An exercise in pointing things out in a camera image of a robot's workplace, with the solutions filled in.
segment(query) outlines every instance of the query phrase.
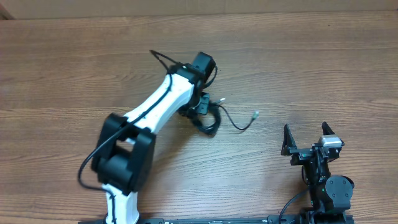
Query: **wall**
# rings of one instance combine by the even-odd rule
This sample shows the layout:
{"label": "wall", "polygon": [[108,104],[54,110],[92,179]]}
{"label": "wall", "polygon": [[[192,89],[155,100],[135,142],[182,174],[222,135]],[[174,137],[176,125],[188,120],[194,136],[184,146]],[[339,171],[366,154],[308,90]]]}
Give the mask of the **wall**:
{"label": "wall", "polygon": [[398,0],[0,0],[15,19],[396,10]]}

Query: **wooden tabletop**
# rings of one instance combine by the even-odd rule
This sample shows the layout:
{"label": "wooden tabletop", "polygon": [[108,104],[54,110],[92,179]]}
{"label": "wooden tabletop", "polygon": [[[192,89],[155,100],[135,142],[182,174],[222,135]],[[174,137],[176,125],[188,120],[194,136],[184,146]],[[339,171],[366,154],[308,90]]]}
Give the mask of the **wooden tabletop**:
{"label": "wooden tabletop", "polygon": [[[105,117],[141,104],[164,79],[149,53],[214,57],[208,92],[225,114],[213,138],[175,115],[139,192],[145,217],[278,214],[305,188],[281,156],[285,123],[309,147],[327,121],[344,140],[333,175],[354,180],[357,223],[398,222],[398,12],[277,13],[0,21],[1,223],[101,218],[101,192],[76,181]],[[98,184],[87,168],[83,178]],[[286,213],[309,206],[293,203]]]}

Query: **wooden table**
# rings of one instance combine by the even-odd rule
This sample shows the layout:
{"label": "wooden table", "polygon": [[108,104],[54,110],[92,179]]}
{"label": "wooden table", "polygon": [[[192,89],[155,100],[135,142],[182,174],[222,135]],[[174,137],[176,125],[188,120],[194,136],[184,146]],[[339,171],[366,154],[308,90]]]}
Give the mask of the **wooden table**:
{"label": "wooden table", "polygon": [[[334,175],[355,182],[357,223],[398,222],[398,12],[115,17],[0,22],[0,222],[101,218],[104,195],[76,173],[105,117],[141,104],[164,69],[149,49],[220,72],[208,89],[223,114],[208,138],[172,117],[139,194],[145,217],[263,217],[305,188],[280,155],[289,123],[309,147],[327,121],[345,141]],[[84,179],[96,184],[87,169]],[[303,198],[287,213],[309,205]]]}

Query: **wood grain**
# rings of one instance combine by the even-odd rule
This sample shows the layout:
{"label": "wood grain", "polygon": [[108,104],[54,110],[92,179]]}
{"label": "wood grain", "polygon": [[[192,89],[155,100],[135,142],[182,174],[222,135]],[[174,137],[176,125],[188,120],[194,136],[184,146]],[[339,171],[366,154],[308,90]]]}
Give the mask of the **wood grain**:
{"label": "wood grain", "polygon": [[[225,97],[208,138],[177,115],[161,130],[139,194],[146,217],[262,217],[305,186],[280,155],[283,125],[299,147],[327,121],[346,146],[330,164],[356,184],[358,223],[398,222],[398,12],[115,17],[0,22],[0,223],[76,223],[102,217],[104,195],[76,172],[111,112],[161,83],[159,50],[190,62],[214,56],[209,88]],[[96,183],[89,169],[88,182]],[[291,205],[297,213],[306,198]]]}

